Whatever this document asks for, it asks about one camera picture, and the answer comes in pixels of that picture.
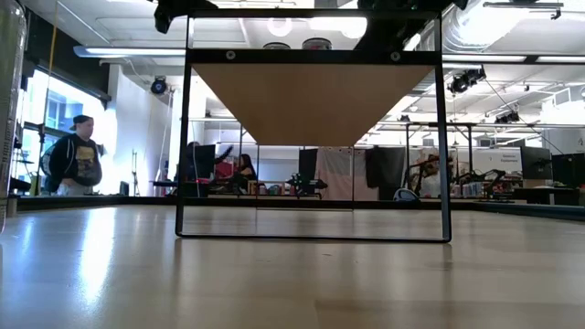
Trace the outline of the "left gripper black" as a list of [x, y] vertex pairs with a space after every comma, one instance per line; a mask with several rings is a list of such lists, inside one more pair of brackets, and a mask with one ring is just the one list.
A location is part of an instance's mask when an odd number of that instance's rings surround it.
[[157, 0], [154, 11], [154, 26], [166, 34], [172, 21], [182, 15], [183, 10], [215, 10], [218, 6], [210, 0]]

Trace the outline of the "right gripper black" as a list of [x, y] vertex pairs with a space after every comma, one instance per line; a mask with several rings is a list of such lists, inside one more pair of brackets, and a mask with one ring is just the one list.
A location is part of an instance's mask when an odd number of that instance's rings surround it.
[[[358, 9], [374, 11], [409, 9], [442, 12], [450, 5], [465, 9], [468, 0], [357, 0]], [[368, 19], [366, 32], [354, 50], [402, 50], [405, 42], [425, 25], [426, 20], [419, 19]]]

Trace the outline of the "large clear bottle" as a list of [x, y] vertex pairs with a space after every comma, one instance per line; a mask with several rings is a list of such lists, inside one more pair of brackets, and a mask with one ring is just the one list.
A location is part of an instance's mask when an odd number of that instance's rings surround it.
[[26, 36], [25, 8], [18, 0], [0, 0], [0, 234], [5, 228], [9, 203], [10, 169]]

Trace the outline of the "long ceiling light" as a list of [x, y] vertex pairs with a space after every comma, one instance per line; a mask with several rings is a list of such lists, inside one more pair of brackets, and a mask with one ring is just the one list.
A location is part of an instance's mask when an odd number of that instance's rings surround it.
[[183, 48], [103, 48], [75, 46], [74, 53], [79, 58], [182, 58]]

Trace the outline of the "ceiling light strip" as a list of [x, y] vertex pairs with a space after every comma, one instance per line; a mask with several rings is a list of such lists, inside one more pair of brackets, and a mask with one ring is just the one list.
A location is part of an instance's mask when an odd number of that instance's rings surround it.
[[460, 63], [520, 63], [550, 65], [585, 65], [585, 56], [546, 56], [546, 55], [493, 55], [493, 54], [451, 54], [443, 55], [444, 62]]

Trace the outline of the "black ceiling track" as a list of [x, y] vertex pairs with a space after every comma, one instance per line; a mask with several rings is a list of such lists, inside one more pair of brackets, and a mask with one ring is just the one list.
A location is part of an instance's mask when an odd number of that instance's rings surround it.
[[564, 7], [563, 3], [560, 2], [527, 2], [527, 1], [520, 1], [517, 2], [514, 0], [513, 2], [483, 2], [483, 7], [487, 8], [514, 8], [514, 9], [547, 9], [553, 10], [554, 15], [551, 16], [552, 20], [556, 20], [561, 16], [561, 9]]

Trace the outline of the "black hanging cloth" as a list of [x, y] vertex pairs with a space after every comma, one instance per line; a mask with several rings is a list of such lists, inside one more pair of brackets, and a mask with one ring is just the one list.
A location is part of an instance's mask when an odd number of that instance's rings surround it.
[[392, 201], [402, 186], [405, 148], [375, 146], [366, 150], [365, 157], [367, 186], [378, 190], [380, 201]]

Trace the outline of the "person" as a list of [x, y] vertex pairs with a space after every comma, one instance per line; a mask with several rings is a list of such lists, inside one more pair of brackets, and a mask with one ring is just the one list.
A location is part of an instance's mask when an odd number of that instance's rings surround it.
[[73, 118], [72, 133], [59, 138], [42, 155], [44, 191], [57, 196], [89, 196], [101, 182], [101, 148], [91, 139], [94, 120]]
[[420, 166], [419, 195], [422, 197], [438, 197], [441, 193], [440, 157], [430, 154]]
[[239, 194], [249, 193], [249, 183], [257, 180], [257, 174], [248, 154], [241, 154], [232, 176], [232, 184]]

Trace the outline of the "black computer monitor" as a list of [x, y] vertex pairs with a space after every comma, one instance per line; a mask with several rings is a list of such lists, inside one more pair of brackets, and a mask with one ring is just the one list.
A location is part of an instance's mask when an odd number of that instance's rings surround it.
[[210, 178], [215, 166], [216, 146], [190, 143], [186, 149], [188, 180]]
[[585, 186], [585, 153], [552, 156], [553, 180], [569, 187]]
[[547, 148], [522, 146], [520, 148], [522, 175], [524, 179], [551, 179], [551, 152]]

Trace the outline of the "white hanging cloth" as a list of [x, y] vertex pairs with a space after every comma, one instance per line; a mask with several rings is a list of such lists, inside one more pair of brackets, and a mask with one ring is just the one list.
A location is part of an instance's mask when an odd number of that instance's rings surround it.
[[317, 150], [315, 178], [327, 184], [320, 191], [323, 200], [369, 200], [364, 150], [320, 147]]

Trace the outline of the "black upright panel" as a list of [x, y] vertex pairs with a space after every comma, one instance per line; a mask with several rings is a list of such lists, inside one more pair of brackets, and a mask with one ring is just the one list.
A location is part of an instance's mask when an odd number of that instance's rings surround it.
[[314, 179], [318, 149], [302, 149], [299, 151], [298, 174], [303, 181]]

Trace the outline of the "white printed sign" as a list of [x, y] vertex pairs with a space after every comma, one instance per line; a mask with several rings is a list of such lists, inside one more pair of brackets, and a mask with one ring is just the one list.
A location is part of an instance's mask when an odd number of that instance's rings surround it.
[[521, 173], [521, 151], [519, 148], [476, 149], [473, 151], [473, 170], [486, 173], [491, 170], [507, 174]]

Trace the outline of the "silver ceiling duct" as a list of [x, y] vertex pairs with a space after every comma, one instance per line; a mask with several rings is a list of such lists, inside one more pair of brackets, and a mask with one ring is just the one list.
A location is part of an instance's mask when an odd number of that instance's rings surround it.
[[451, 9], [444, 18], [443, 47], [449, 53], [585, 54], [585, 0], [516, 0], [560, 2], [561, 16], [553, 10], [487, 8], [469, 0], [466, 9]]

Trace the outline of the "wooden shelf black metal frame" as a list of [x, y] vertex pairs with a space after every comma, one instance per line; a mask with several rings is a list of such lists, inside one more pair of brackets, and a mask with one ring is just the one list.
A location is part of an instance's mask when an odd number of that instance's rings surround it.
[[[433, 47], [407, 51], [366, 32], [365, 49], [197, 48], [198, 19], [365, 18], [432, 24]], [[444, 86], [439, 11], [360, 9], [214, 9], [187, 17], [180, 142], [187, 141], [192, 73], [264, 145], [353, 147], [429, 73]]]

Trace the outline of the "black aluminium table rail frame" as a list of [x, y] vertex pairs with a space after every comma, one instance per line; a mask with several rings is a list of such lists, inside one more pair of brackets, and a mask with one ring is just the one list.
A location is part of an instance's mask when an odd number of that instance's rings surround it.
[[[108, 206], [174, 206], [176, 197], [145, 196], [33, 196], [21, 197], [17, 201], [19, 211], [50, 210], [64, 208], [108, 207]], [[331, 201], [297, 198], [244, 198], [224, 196], [221, 198], [188, 198], [185, 204], [190, 207], [267, 207], [267, 208], [306, 208], [316, 210], [439, 210], [439, 200], [419, 202], [395, 201]], [[514, 203], [494, 203], [469, 200], [453, 200], [452, 211], [481, 211], [514, 216], [551, 218], [585, 223], [585, 207], [551, 206]]]

